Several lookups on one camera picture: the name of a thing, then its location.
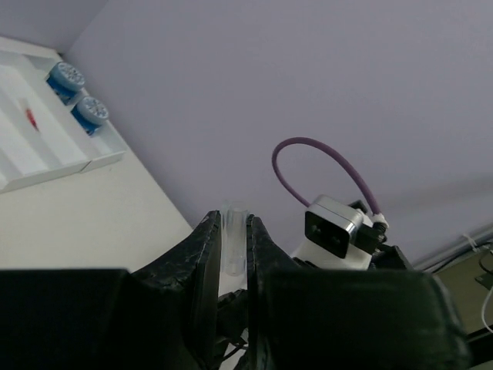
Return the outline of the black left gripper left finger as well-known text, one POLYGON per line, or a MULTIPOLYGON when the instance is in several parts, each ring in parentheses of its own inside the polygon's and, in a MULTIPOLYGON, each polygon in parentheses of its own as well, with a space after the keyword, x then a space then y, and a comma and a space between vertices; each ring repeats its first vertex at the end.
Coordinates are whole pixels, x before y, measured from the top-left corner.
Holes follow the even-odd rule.
POLYGON ((210 369, 221 216, 135 272, 3 270, 3 369, 210 369))

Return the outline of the red pen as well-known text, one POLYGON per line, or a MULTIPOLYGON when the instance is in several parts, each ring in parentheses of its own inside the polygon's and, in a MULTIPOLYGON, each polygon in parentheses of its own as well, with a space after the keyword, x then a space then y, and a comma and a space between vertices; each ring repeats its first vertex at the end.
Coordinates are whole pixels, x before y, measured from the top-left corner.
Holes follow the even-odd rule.
POLYGON ((19 107, 21 111, 25 114, 27 120, 31 123, 32 127, 38 132, 39 131, 39 126, 37 124, 37 121, 34 117, 34 113, 29 105, 29 102, 25 98, 20 98, 18 100, 19 107))

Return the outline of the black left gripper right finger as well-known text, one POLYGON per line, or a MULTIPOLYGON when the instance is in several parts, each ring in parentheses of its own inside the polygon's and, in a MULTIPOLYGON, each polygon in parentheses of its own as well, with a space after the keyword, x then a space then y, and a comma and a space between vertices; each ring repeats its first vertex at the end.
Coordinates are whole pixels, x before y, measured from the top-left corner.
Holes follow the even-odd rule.
POLYGON ((409 270, 302 267, 246 222, 251 369, 466 369, 467 336, 445 286, 409 270))

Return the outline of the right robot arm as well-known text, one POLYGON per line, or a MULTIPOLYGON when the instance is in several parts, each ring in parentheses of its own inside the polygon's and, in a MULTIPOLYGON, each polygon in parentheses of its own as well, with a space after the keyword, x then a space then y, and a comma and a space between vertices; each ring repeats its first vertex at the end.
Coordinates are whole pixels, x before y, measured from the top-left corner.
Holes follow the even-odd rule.
POLYGON ((359 225, 350 238, 343 270, 411 270, 412 266, 396 245, 387 244, 389 225, 383 214, 367 215, 361 200, 346 204, 357 213, 359 225))

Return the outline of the clear pen cap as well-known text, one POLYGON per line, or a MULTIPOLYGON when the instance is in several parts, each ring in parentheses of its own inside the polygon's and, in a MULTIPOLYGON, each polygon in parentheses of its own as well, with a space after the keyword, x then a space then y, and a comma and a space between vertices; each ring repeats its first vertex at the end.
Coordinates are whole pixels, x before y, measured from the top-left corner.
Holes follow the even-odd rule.
POLYGON ((248 209, 241 202, 226 201, 221 210, 221 271, 232 277, 244 275, 247 262, 248 209))

